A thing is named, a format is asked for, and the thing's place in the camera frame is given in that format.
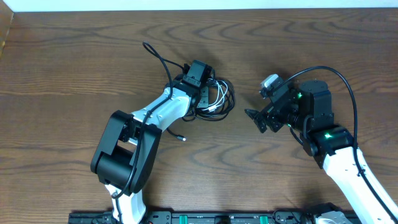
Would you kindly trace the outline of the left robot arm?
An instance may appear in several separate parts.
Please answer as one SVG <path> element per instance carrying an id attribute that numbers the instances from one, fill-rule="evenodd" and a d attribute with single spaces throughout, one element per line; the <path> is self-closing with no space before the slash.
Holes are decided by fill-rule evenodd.
<path id="1" fill-rule="evenodd" d="M 183 75 L 163 94 L 132 113 L 115 111 L 108 120 L 90 169 L 113 200 L 118 223 L 139 223 L 146 213 L 142 189 L 152 171 L 162 133 L 196 108 L 208 75 Z"/>

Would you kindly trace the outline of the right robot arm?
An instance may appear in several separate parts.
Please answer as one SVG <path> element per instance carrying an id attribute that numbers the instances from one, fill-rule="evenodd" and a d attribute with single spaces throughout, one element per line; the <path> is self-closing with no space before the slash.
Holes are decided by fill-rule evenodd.
<path id="1" fill-rule="evenodd" d="M 294 87 L 282 79 L 264 80 L 261 95 L 270 103 L 245 113 L 260 130 L 278 132 L 288 126 L 304 151 L 332 178 L 361 223 L 397 223 L 397 205 L 370 170 L 354 134 L 336 124 L 332 97 L 324 81 Z"/>

